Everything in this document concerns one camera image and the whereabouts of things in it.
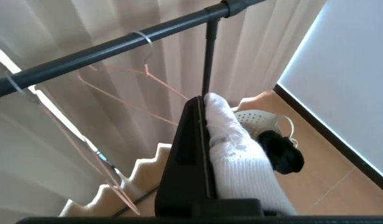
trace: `black baseboard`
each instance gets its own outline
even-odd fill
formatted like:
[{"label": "black baseboard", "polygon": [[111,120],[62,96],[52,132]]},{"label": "black baseboard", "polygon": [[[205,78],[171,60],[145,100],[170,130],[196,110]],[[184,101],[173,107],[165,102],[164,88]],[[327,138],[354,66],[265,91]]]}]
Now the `black baseboard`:
[{"label": "black baseboard", "polygon": [[277,93],[286,103],[288,103],[302,118],[304,118],[312,127],[315,128],[324,138],[327,139],[339,152],[349,159],[357,168],[359,168],[368,178],[377,184],[383,190],[383,176],[375,171],[370,165],[366,164],[351,148],[336,137],[328,128],[318,121],[309,111],[300,105],[291,95],[289,95],[281,86],[276,85],[274,92]]}]

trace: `tile grout line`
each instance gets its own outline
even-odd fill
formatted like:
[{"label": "tile grout line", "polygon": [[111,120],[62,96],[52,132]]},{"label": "tile grout line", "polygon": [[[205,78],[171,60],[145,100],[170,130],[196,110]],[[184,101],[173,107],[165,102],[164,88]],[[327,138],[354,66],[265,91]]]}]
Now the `tile grout line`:
[{"label": "tile grout line", "polygon": [[320,201],[322,201],[322,199],[325,198],[325,196],[327,196],[327,194],[329,194],[332,190],[334,190],[344,179],[346,179],[349,174],[351,174],[354,170],[356,170],[357,167],[353,167],[342,179],[340,179],[338,182],[336,182],[321,198],[319,198],[317,200],[317,202],[315,202],[309,209],[307,209],[304,214],[307,214],[308,212],[310,212],[317,204],[320,203]]}]

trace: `vertical black pole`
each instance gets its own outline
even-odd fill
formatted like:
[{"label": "vertical black pole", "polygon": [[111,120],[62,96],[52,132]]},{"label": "vertical black pole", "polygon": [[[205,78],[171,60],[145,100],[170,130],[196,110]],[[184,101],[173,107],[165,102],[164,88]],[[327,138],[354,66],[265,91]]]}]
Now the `vertical black pole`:
[{"label": "vertical black pole", "polygon": [[217,34],[218,19],[211,20],[206,26],[206,46],[205,46],[205,64],[204,78],[202,79],[202,97],[209,91],[210,73],[214,60],[215,40]]}]

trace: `curtain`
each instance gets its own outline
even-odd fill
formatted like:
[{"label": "curtain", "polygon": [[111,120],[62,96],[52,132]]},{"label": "curtain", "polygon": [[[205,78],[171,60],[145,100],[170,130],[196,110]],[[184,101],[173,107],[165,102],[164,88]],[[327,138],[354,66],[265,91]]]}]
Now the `curtain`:
[{"label": "curtain", "polygon": [[58,215],[69,198],[85,205],[102,183],[37,105],[20,93],[0,98],[0,224]]},{"label": "curtain", "polygon": [[[218,2],[0,0],[0,48],[27,69]],[[222,19],[210,90],[237,105],[272,89],[324,3],[267,0]],[[205,30],[201,25],[153,44],[150,72],[188,98],[201,94]],[[171,143],[176,131],[145,111],[176,123],[186,102],[128,71],[143,70],[149,51],[142,46],[36,86],[126,176],[137,158],[154,157],[157,143]],[[81,82],[77,72],[111,96]]]}]

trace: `wall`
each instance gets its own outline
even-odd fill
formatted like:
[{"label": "wall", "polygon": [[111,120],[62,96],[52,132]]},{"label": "wall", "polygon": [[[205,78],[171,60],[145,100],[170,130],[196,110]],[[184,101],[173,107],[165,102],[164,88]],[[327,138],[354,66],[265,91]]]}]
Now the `wall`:
[{"label": "wall", "polygon": [[279,84],[383,174],[383,0],[329,0]]}]

